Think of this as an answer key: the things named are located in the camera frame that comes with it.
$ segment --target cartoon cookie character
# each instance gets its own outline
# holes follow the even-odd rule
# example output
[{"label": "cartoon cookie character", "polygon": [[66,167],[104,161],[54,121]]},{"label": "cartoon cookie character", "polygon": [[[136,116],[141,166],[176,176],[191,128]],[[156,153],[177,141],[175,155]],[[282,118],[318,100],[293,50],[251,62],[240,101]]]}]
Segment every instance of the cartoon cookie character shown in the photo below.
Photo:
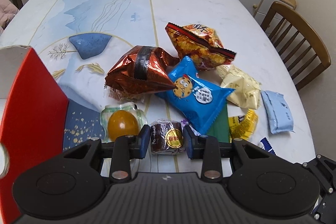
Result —
[{"label": "cartoon cookie character", "polygon": [[178,98],[185,98],[191,94],[193,90],[193,83],[188,75],[183,75],[174,82],[176,88],[173,90],[174,94]]}]

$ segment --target copper foil snack bag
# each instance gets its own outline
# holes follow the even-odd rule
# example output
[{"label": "copper foil snack bag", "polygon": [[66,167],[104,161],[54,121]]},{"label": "copper foil snack bag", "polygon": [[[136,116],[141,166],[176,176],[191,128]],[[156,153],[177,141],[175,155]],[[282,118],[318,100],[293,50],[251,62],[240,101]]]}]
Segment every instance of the copper foil snack bag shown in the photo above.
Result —
[{"label": "copper foil snack bag", "polygon": [[105,85],[122,96],[175,88],[166,68],[179,62],[160,47],[135,46],[125,53],[105,77]]}]

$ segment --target chair backrest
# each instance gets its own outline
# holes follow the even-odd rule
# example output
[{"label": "chair backrest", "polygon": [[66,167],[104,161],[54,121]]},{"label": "chair backrest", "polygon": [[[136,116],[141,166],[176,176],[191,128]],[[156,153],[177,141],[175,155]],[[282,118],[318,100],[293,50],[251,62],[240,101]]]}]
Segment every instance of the chair backrest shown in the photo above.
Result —
[{"label": "chair backrest", "polygon": [[[296,89],[300,90],[330,66],[330,56],[321,38],[313,30],[313,28],[296,11],[282,3],[273,2],[271,5],[271,8],[260,25],[264,31],[266,31],[266,29],[269,27],[276,13],[281,15],[283,18],[268,37],[269,40],[272,41],[274,47],[277,47],[281,43],[292,27],[297,30],[294,35],[291,36],[280,49],[277,50],[280,56],[295,41],[298,34],[303,36],[303,39],[295,47],[293,47],[293,49],[286,56],[281,57],[285,65],[295,55],[295,53],[305,43],[305,41],[309,43],[309,46],[289,66],[287,66],[288,71],[290,72],[300,61],[302,62],[303,58],[311,49],[313,49],[315,52],[315,54],[310,59],[308,59],[300,68],[298,68],[295,73],[291,75],[292,79],[294,80],[296,77],[298,77],[315,60],[316,57],[318,57],[320,60],[320,63],[317,65],[317,67],[315,67],[310,73],[308,73],[308,75],[306,75],[295,85]],[[288,21],[289,25],[280,34],[280,27],[283,26],[285,20]]]}]

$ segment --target light blue snack package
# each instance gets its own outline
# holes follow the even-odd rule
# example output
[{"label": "light blue snack package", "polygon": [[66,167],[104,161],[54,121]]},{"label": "light blue snack package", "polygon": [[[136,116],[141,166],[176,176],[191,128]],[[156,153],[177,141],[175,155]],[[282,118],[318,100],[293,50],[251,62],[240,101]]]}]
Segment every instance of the light blue snack package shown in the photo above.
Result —
[{"label": "light blue snack package", "polygon": [[273,91],[261,91],[272,134],[293,131],[294,121],[284,95]]},{"label": "light blue snack package", "polygon": [[221,88],[200,79],[189,56],[185,56],[168,76],[176,88],[156,95],[182,111],[200,134],[206,134],[234,89]]}]

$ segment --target popcorn snack bag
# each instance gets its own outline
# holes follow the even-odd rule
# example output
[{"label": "popcorn snack bag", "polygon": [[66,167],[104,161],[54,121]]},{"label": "popcorn snack bag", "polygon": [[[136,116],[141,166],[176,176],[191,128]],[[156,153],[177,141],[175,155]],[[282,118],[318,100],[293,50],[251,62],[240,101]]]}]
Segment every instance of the popcorn snack bag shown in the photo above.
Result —
[{"label": "popcorn snack bag", "polygon": [[167,34],[178,56],[189,56],[198,70],[210,70],[219,65],[230,64],[236,53],[224,49],[216,31],[201,24],[184,27],[168,23]]}]

